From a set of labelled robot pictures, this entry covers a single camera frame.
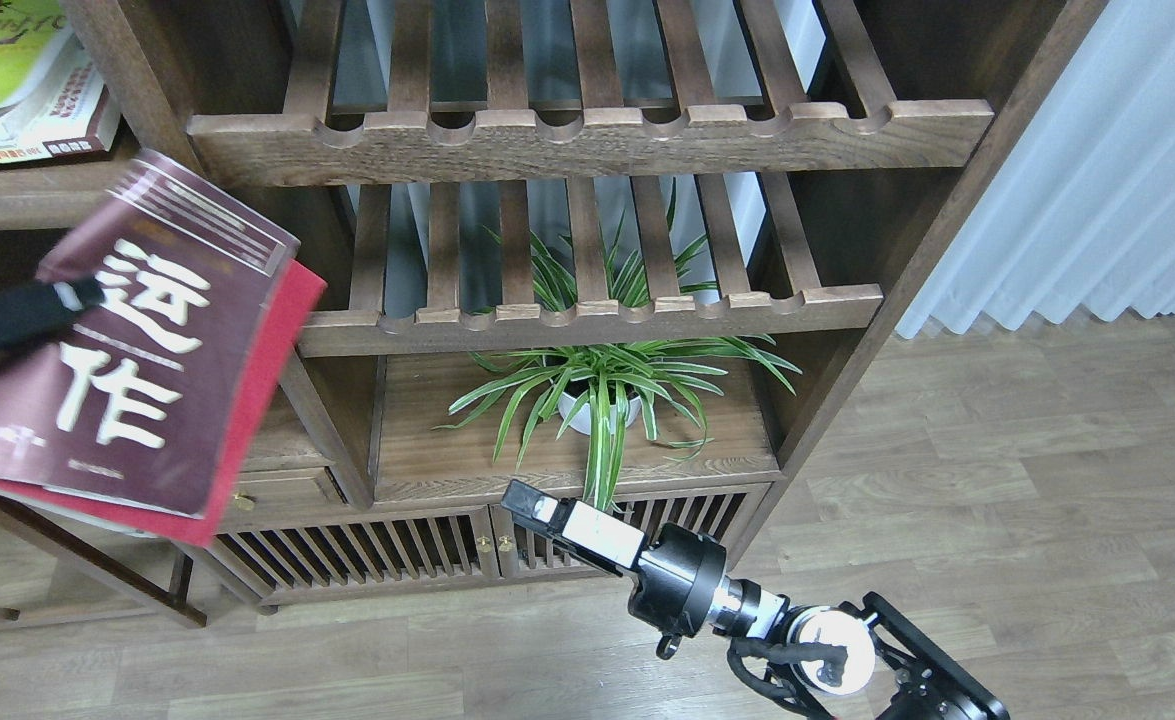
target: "spider plant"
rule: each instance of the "spider plant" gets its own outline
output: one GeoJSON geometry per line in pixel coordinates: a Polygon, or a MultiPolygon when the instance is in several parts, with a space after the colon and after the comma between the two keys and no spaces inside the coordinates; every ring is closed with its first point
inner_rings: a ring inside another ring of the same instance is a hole
{"type": "MultiPolygon", "coordinates": [[[[669,206],[669,228],[674,215],[673,204],[669,206]]],[[[605,274],[610,297],[627,307],[645,305],[650,302],[645,263],[639,251],[631,251],[619,261],[619,236],[615,229],[613,241],[606,251],[605,274]]],[[[569,236],[560,236],[570,245],[569,236]]],[[[698,255],[706,251],[707,236],[703,234],[696,242],[689,243],[677,258],[674,269],[677,277],[683,280],[692,270],[692,263],[698,255]]],[[[563,311],[578,301],[573,275],[556,260],[549,249],[531,233],[531,255],[533,260],[533,283],[537,300],[549,310],[563,311]]],[[[714,290],[716,282],[696,282],[680,285],[683,292],[714,290]]],[[[752,345],[748,339],[773,343],[768,336],[711,337],[694,339],[654,339],[646,342],[602,343],[600,345],[545,346],[535,350],[512,350],[485,355],[472,354],[477,364],[491,374],[501,375],[482,386],[472,389],[449,406],[449,413],[459,413],[468,408],[471,411],[462,420],[439,428],[463,428],[486,413],[508,397],[499,420],[497,438],[494,444],[494,459],[499,459],[508,436],[517,425],[521,408],[529,398],[533,398],[529,415],[523,418],[521,428],[521,446],[517,453],[517,467],[531,443],[533,430],[556,413],[560,396],[568,390],[579,388],[573,409],[564,415],[556,438],[560,438],[570,420],[583,408],[590,409],[591,433],[588,443],[588,471],[583,482],[583,500],[592,503],[597,510],[609,511],[613,506],[615,487],[618,486],[619,472],[623,466],[623,448],[627,438],[629,398],[638,397],[642,412],[639,416],[645,425],[647,440],[659,443],[665,448],[687,448],[691,455],[698,455],[703,445],[711,442],[707,436],[707,416],[703,409],[698,392],[724,395],[710,378],[727,374],[727,370],[706,363],[712,357],[739,357],[754,361],[773,374],[785,388],[794,395],[791,382],[783,370],[799,374],[801,370],[773,352],[752,345]],[[664,440],[657,425],[657,406],[662,402],[673,408],[674,412],[691,420],[701,433],[694,440],[664,440]]]]}

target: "wooden cabinet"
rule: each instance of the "wooden cabinet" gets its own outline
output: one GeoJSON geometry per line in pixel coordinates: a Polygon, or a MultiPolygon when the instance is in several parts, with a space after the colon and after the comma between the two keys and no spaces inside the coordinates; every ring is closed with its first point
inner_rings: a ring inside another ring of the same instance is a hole
{"type": "MultiPolygon", "coordinates": [[[[490,460],[496,418],[432,430],[483,379],[465,352],[497,348],[773,334],[805,370],[797,396],[739,368],[709,402],[716,442],[701,455],[670,460],[631,437],[624,456],[619,516],[710,532],[737,560],[1104,0],[815,0],[826,45],[811,87],[774,0],[736,0],[759,79],[751,97],[716,95],[689,0],[654,0],[663,99],[624,97],[604,0],[564,4],[578,100],[531,100],[522,4],[483,0],[485,100],[434,101],[432,4],[401,0],[387,103],[352,108],[333,101],[341,0],[307,0],[291,33],[275,4],[66,1],[139,142],[291,228],[330,282],[240,506],[203,556],[243,597],[271,606],[579,573],[497,502],[511,478],[577,491],[584,438],[543,442],[517,469],[490,460]],[[761,188],[759,237],[738,237],[725,176],[739,171],[761,188]],[[646,307],[607,297],[596,190],[606,176],[627,179],[646,307]],[[693,177],[716,300],[677,290],[657,176],[693,177]],[[564,186],[575,236],[579,301],[564,312],[537,304],[529,265],[528,183],[548,179],[564,186]],[[427,290],[410,314],[387,295],[397,183],[427,183],[427,290]],[[469,183],[496,203],[488,312],[462,301],[483,272],[459,233],[469,183]]],[[[113,163],[1,170],[0,228],[70,222],[113,163]]]]}

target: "plant pot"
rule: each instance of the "plant pot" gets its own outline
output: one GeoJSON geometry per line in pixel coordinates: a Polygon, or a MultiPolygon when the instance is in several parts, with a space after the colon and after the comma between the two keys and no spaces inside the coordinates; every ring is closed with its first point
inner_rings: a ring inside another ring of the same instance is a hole
{"type": "MultiPolygon", "coordinates": [[[[560,399],[556,402],[556,410],[560,411],[562,418],[565,418],[569,411],[575,409],[576,402],[578,402],[577,395],[569,395],[569,392],[560,393],[560,399]]],[[[627,402],[627,426],[631,428],[631,424],[639,416],[642,416],[642,398],[633,397],[627,402]]],[[[611,435],[615,431],[616,420],[618,420],[618,410],[611,408],[609,411],[609,432],[611,435]]],[[[569,420],[569,426],[578,430],[584,436],[591,436],[591,402],[578,409],[578,413],[575,413],[573,418],[569,420]]]]}

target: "book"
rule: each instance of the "book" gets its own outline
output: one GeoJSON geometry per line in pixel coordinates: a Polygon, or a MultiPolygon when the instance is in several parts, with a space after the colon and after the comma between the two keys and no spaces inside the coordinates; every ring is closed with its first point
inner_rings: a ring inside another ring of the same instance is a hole
{"type": "Polygon", "coordinates": [[[28,483],[0,480],[0,494],[116,532],[162,536],[207,547],[219,531],[219,523],[231,499],[236,475],[249,451],[254,433],[267,415],[267,408],[271,405],[276,381],[294,350],[298,329],[323,290],[325,282],[322,278],[297,261],[291,261],[249,351],[202,518],[183,518],[168,512],[113,505],[110,502],[49,492],[48,489],[28,483]]]}
{"type": "Polygon", "coordinates": [[[56,0],[0,0],[0,144],[58,94],[78,47],[56,0]]]}
{"type": "Polygon", "coordinates": [[[0,368],[0,480],[203,518],[296,247],[181,164],[140,154],[40,263],[40,281],[95,275],[107,302],[0,368]]]}
{"type": "Polygon", "coordinates": [[[76,46],[58,92],[11,141],[0,143],[0,164],[110,150],[120,108],[89,55],[76,46]]]}

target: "cabinet door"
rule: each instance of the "cabinet door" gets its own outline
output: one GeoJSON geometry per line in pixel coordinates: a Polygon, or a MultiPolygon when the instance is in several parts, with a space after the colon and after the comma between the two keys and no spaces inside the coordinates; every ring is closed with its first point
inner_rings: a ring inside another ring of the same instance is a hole
{"type": "Polygon", "coordinates": [[[220,534],[209,553],[254,588],[262,605],[499,578],[485,506],[244,530],[220,534]]]}
{"type": "MultiPolygon", "coordinates": [[[[714,537],[725,547],[732,547],[746,527],[747,519],[760,505],[766,489],[768,483],[625,493],[615,498],[618,505],[615,518],[645,530],[650,538],[665,523],[674,523],[696,533],[714,537]]],[[[490,518],[494,522],[497,557],[504,578],[600,573],[573,559],[546,538],[515,525],[510,512],[502,506],[491,505],[490,518]]]]}

